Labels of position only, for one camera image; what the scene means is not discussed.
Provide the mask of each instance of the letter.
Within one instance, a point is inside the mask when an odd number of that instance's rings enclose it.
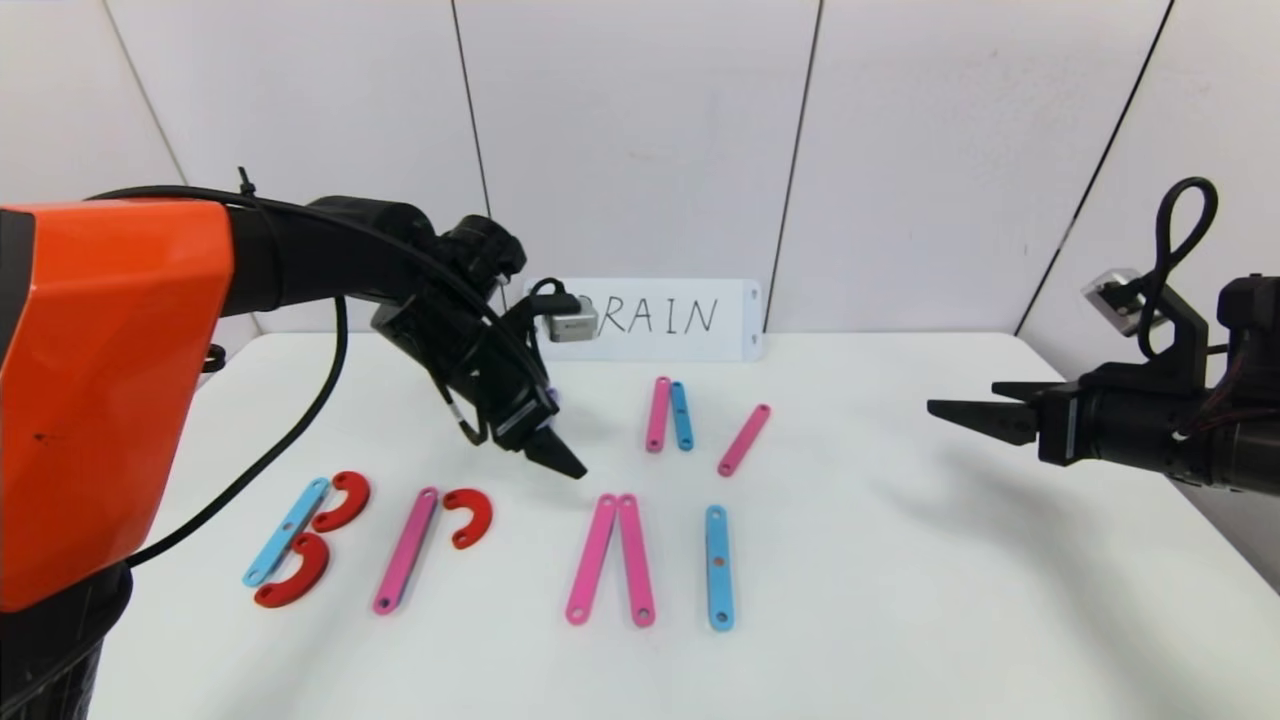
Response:
[[[703,329],[710,332],[712,320],[716,319],[716,306],[719,305],[719,299],[712,302],[712,315],[709,318],[703,316],[703,309],[698,306],[698,301],[694,301],[692,309],[689,310],[689,322],[685,323],[685,334],[689,334],[689,327],[694,324],[694,313],[698,313],[698,319],[703,325]]]
[[[613,301],[614,300],[618,301],[618,306],[617,307],[613,306]],[[626,328],[622,327],[621,323],[618,323],[617,320],[613,319],[613,314],[617,313],[618,310],[622,310],[622,305],[623,304],[622,304],[622,299],[621,297],[618,297],[616,295],[611,295],[609,296],[609,302],[604,306],[604,320],[608,320],[608,322],[613,323],[614,325],[617,325],[617,328],[620,331],[627,332]],[[602,334],[604,334],[604,322],[603,320],[600,322],[600,332],[595,333],[595,337],[600,337]]]
[[[639,320],[640,318],[644,318],[644,324],[649,325],[649,332],[652,333],[653,320],[649,319],[649,301],[645,300],[644,297],[641,297],[640,304],[636,305],[636,314],[635,316],[631,318],[631,324],[627,325],[627,333],[631,332],[631,328],[636,327],[636,320]]]

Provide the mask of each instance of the table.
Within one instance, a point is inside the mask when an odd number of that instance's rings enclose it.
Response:
[[[255,340],[196,395],[151,539],[296,420],[333,336]],[[698,446],[643,450],[653,378],[685,382]],[[771,336],[749,365],[552,366],[570,480],[472,448],[411,360],[353,336],[329,406],[221,515],[140,568],[93,720],[1280,717],[1280,597],[1158,477],[1060,469],[928,416],[995,379],[1056,379],[998,334]],[[773,416],[739,473],[716,464]],[[317,475],[374,497],[328,574],[264,610],[241,575]],[[404,605],[371,611],[413,493],[483,489],[457,551],[438,511]],[[621,547],[590,621],[563,616],[595,497],[640,501],[657,623],[628,620]],[[707,621],[703,514],[730,515],[737,625]],[[282,569],[284,573],[291,568]]]

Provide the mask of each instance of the red curved piece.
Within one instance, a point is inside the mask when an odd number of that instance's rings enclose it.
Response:
[[[284,607],[307,594],[329,568],[329,546],[323,537],[315,533],[300,533],[289,547],[302,556],[302,568],[287,580],[266,583],[257,588],[253,602],[262,607]]]
[[[311,528],[317,533],[337,530],[355,520],[356,515],[360,515],[360,511],[365,509],[365,505],[369,505],[369,480],[360,473],[352,473],[351,470],[338,473],[333,477],[333,487],[346,491],[347,497],[343,498],[342,505],[338,507],[316,514],[315,520],[311,521]]]
[[[443,505],[445,510],[457,510],[458,507],[471,510],[471,521],[467,523],[467,527],[453,533],[453,547],[458,550],[466,550],[480,542],[480,538],[489,532],[489,525],[493,524],[493,505],[485,493],[477,489],[451,491],[444,495]]]

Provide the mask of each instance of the sign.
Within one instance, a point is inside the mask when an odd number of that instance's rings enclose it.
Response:
[[[600,322],[595,340],[550,342],[539,320],[538,347],[547,360],[741,363],[764,354],[764,293],[755,281],[561,281],[591,301]],[[525,283],[525,293],[535,282]]]

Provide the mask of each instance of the panel seam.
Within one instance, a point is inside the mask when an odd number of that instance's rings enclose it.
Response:
[[[791,147],[791,169],[787,172],[787,190],[782,199],[782,220],[778,225],[778,243],[773,250],[773,270],[769,274],[769,293],[764,304],[764,327],[762,332],[769,329],[769,315],[773,311],[773,291],[778,287],[778,264],[782,260],[782,238],[787,231],[787,213],[791,209],[791,188],[796,179],[796,161],[800,158],[800,136],[804,133],[804,113],[809,105],[809,86],[813,81],[813,63],[818,55],[818,32],[822,28],[822,9],[826,0],[818,0],[818,14],[813,22],[813,41],[809,44],[809,65],[805,68],[804,91],[800,95],[800,117],[796,122],[795,143]]]

